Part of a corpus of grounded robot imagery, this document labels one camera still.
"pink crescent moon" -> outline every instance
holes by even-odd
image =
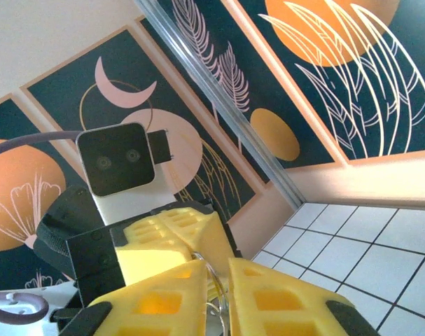
[[[141,92],[126,92],[118,89],[109,81],[108,77],[106,77],[102,64],[102,57],[99,57],[95,65],[95,83],[100,93],[109,102],[124,109],[138,107],[150,98],[156,88],[156,82],[154,82]]]

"floor tile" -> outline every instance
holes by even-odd
[[[301,229],[284,226],[274,238],[264,247],[264,250],[282,257],[304,232]]]
[[[310,268],[343,281],[368,247],[367,243],[335,237]]]
[[[425,253],[425,211],[399,210],[376,244]]]
[[[425,315],[425,262],[398,303],[402,307]]]
[[[343,285],[337,292],[351,301],[358,312],[372,325],[377,328],[391,308],[391,304],[381,301],[359,290]]]
[[[422,255],[416,253],[373,246],[346,282],[394,302],[422,258]]]
[[[328,205],[310,226],[311,230],[335,234],[356,209],[352,205]]]
[[[281,258],[275,257],[274,255],[271,255],[269,253],[266,253],[264,251],[259,252],[259,254],[253,259],[255,263],[258,263],[259,265],[266,266],[269,268],[273,268],[273,266],[276,265],[276,263]]]
[[[327,204],[305,203],[287,222],[288,226],[307,229]]]
[[[379,333],[381,336],[425,336],[425,319],[394,308]]]
[[[331,239],[326,234],[305,232],[284,257],[307,267]]]
[[[360,206],[338,235],[373,242],[395,212],[396,209]]]
[[[304,275],[301,277],[301,280],[308,282],[309,284],[330,290],[331,292],[335,292],[340,285],[339,282],[335,280],[326,278],[318,273],[307,270]]]
[[[305,271],[304,267],[293,264],[292,262],[281,260],[274,267],[274,270],[280,271],[292,277],[299,278],[301,274]]]

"camera lens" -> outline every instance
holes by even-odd
[[[97,159],[97,168],[107,170],[111,167],[111,159],[107,156],[101,156]]]
[[[141,155],[135,149],[128,150],[126,156],[127,156],[127,160],[133,163],[138,162],[139,159],[141,158]]]

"white tiled floor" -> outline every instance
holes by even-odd
[[[276,237],[267,244],[264,250],[282,257],[303,233],[304,230],[285,226],[277,233]]]
[[[367,243],[335,237],[310,268],[343,281],[368,247]]]
[[[264,249],[256,262],[339,288],[381,336],[425,336],[425,211],[306,204]]]
[[[356,206],[328,205],[309,229],[333,235],[342,227],[355,209]]]
[[[376,243],[425,253],[425,211],[399,210]]]

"framed poster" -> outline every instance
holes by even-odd
[[[425,1],[222,2],[283,64],[298,89],[288,93],[305,95],[347,162],[425,156]]]
[[[264,64],[239,26],[217,1],[159,0],[199,59],[244,114],[284,168],[334,162],[312,128],[293,104],[273,73]],[[175,55],[149,25],[142,25],[169,56],[183,77],[196,89],[216,122],[266,181],[266,176],[241,147],[239,139],[217,114],[215,106],[200,92]]]
[[[224,218],[255,192],[128,28],[121,29],[22,88],[42,118],[63,130],[139,122],[166,129],[174,156],[162,164],[179,200],[210,197]]]
[[[0,143],[39,133],[23,111],[12,96],[0,99]],[[0,154],[0,290],[50,286],[65,279],[32,248],[42,215],[71,184],[84,182],[50,143]]]

